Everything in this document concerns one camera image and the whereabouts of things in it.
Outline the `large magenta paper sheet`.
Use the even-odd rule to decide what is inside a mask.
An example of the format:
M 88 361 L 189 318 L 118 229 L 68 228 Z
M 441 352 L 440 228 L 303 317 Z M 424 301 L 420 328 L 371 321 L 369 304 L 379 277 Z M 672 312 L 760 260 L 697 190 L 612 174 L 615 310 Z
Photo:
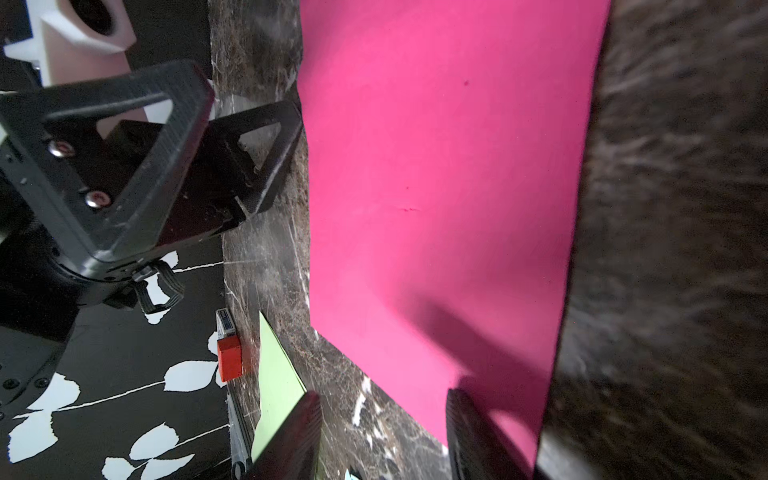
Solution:
M 313 327 L 438 440 L 535 463 L 606 1 L 304 1 Z

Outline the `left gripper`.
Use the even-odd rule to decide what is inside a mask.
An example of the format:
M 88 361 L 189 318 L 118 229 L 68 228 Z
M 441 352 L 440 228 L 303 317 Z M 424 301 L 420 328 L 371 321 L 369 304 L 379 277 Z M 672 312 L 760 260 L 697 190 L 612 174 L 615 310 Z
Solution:
M 2 96 L 3 359 L 61 355 L 87 307 L 157 312 L 145 281 L 170 279 L 161 258 L 244 220 L 239 135 L 225 119 L 207 125 L 213 99 L 189 60 Z M 163 125 L 97 129 L 163 101 Z

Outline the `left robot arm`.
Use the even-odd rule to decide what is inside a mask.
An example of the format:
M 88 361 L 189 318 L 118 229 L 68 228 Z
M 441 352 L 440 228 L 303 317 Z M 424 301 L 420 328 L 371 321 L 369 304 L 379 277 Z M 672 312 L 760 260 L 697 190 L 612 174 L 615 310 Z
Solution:
M 188 60 L 2 96 L 3 419 L 51 384 L 81 310 L 172 308 L 165 256 L 272 206 L 299 107 L 212 118 L 214 97 Z

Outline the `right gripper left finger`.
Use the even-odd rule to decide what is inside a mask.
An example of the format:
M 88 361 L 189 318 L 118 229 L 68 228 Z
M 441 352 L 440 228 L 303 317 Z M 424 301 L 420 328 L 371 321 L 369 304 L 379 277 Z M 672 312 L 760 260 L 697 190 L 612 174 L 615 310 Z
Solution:
M 246 480 L 312 480 L 323 425 L 320 395 L 306 392 L 256 461 L 242 474 Z

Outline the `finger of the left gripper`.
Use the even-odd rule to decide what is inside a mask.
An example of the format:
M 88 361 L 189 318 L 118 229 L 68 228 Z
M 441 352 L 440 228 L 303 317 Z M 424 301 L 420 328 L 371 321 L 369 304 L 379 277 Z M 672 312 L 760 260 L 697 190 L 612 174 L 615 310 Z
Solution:
M 214 119 L 206 129 L 206 155 L 231 195 L 249 216 L 271 208 L 280 193 L 303 130 L 299 108 L 283 100 Z M 265 132 L 257 156 L 240 145 L 243 136 Z

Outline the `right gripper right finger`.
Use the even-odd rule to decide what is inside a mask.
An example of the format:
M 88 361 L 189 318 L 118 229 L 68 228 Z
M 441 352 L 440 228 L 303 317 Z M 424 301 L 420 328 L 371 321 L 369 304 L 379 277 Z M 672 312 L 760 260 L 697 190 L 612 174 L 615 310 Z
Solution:
M 506 450 L 470 396 L 461 389 L 448 390 L 446 431 L 453 479 L 531 478 Z

